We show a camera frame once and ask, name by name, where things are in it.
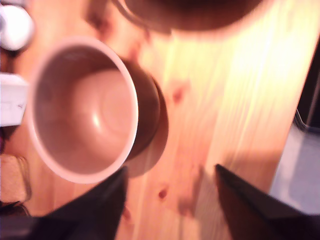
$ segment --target white object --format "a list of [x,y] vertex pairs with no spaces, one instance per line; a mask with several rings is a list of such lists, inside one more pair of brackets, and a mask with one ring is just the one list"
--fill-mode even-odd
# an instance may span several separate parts
[[34,23],[25,9],[20,6],[0,6],[1,47],[16,51],[23,48],[34,33]]
[[0,73],[0,127],[20,125],[27,104],[28,83],[17,74]]
[[320,136],[292,124],[270,195],[306,214],[320,213]]

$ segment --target floor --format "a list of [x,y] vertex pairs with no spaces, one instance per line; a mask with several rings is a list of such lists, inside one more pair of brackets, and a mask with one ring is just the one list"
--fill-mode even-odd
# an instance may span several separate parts
[[291,126],[270,194],[308,214],[320,214],[320,136]]

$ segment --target black object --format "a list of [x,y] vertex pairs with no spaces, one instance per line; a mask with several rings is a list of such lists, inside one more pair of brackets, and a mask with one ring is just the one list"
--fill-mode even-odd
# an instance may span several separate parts
[[234,240],[320,240],[320,215],[308,215],[215,166],[220,205]]
[[44,217],[2,216],[2,240],[113,240],[128,184],[124,167]]
[[9,204],[0,201],[0,218],[3,216],[30,216],[30,213],[19,201]]
[[320,133],[320,39],[295,113],[295,124],[304,131]]
[[0,127],[0,154],[3,153],[4,149],[5,149],[5,136],[4,136],[4,131],[3,129]]

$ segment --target white box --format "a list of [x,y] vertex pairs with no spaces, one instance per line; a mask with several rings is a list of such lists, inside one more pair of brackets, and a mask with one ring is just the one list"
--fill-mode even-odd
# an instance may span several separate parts
[[0,127],[21,124],[27,95],[28,83],[21,76],[0,73]]

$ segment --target wood grain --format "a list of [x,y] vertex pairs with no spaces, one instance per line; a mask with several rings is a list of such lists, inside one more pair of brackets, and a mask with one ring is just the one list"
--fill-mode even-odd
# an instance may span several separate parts
[[[36,34],[14,69],[31,81],[40,56],[71,35],[97,37],[138,62],[162,90],[168,134],[165,139],[157,133],[126,163],[131,177],[117,239],[229,239],[214,165],[269,190],[319,37],[320,2],[263,0],[226,26],[172,28],[170,34],[135,24],[111,1],[103,31],[97,30],[85,20],[88,5],[87,0],[33,0],[28,11]],[[166,117],[162,121],[163,132]],[[5,151],[29,161],[33,195],[26,206],[32,215],[44,215],[93,185],[52,173],[30,142],[26,124],[24,119]],[[159,144],[165,144],[163,152]]]

